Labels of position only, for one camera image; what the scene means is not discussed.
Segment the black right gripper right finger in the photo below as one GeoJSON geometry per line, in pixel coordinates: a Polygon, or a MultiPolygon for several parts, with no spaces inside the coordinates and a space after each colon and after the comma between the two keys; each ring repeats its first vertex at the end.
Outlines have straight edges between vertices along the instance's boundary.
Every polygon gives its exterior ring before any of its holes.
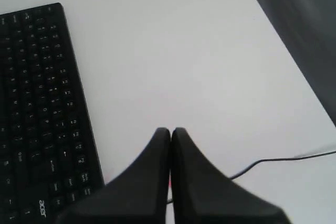
{"type": "Polygon", "coordinates": [[[198,149],[187,130],[172,134],[175,223],[290,223],[285,212],[235,184],[198,149]]]}

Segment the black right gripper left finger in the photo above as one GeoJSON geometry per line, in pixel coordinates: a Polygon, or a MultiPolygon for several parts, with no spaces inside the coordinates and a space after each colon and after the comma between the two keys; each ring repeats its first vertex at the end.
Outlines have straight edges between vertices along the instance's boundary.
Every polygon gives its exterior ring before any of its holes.
{"type": "Polygon", "coordinates": [[[170,132],[160,127],[123,173],[64,211],[56,223],[165,223],[169,176],[170,132]]]}

